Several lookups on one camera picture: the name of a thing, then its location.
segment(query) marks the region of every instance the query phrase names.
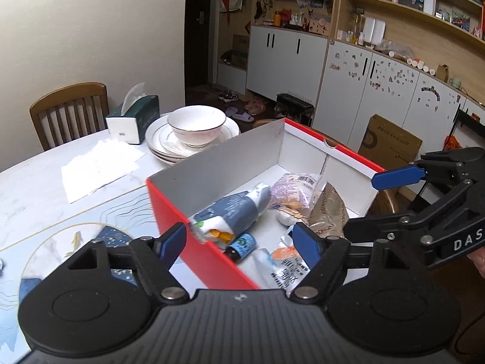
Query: white bowl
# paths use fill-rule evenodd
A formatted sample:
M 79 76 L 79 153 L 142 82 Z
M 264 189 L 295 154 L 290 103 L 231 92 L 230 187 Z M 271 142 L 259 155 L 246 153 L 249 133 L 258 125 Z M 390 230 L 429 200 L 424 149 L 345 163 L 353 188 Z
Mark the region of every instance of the white bowl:
M 217 138 L 226 118 L 217 108 L 191 105 L 174 110 L 167 122 L 180 141 L 191 147 L 203 147 Z

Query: stack of plates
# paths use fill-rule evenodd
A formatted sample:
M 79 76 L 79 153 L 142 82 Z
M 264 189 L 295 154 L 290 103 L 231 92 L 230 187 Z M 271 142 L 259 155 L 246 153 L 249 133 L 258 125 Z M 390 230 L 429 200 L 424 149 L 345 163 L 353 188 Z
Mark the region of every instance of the stack of plates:
M 227 141 L 241 133 L 237 123 L 234 120 L 227 118 L 226 122 L 221 127 L 221 133 L 214 141 L 208 143 L 204 147 L 192 148 L 177 139 L 167 122 L 167 118 L 168 115 L 162 116 L 153 122 L 149 128 L 146 129 L 145 138 L 146 144 L 153 155 L 170 165 L 185 160 L 196 153 L 217 145 L 218 143 Z

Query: barcode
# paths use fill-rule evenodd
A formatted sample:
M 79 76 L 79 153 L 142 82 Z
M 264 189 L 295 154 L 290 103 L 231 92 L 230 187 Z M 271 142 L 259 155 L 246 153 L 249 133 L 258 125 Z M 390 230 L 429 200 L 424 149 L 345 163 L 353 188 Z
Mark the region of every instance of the barcode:
M 315 181 L 310 177 L 298 177 L 298 180 L 302 180 L 303 182 L 307 182 L 312 186 L 315 184 Z

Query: door handle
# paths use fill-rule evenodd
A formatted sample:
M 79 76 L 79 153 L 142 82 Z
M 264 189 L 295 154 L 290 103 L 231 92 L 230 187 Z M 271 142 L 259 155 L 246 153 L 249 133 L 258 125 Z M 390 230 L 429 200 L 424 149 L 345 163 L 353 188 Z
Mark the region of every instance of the door handle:
M 375 67 L 375 60 L 374 60 L 374 63 L 372 63 L 372 71 L 370 72 L 370 79 L 372 79 L 372 75 L 374 74 L 374 67 Z
M 362 70 L 362 76 L 365 74 L 365 69 L 367 67 L 367 58 L 365 58 L 364 69 Z
M 200 11 L 199 17 L 196 20 L 199 22 L 200 25 L 203 25 L 205 18 L 206 18 L 206 13 L 204 11 Z

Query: hand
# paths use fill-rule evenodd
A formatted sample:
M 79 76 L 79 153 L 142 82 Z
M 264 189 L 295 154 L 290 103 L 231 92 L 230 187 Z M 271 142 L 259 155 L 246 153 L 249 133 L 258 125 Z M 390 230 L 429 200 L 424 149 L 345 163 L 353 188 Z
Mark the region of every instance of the hand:
M 473 261 L 475 267 L 477 267 L 478 272 L 485 278 L 485 247 L 475 250 L 467 254 L 468 258 Z

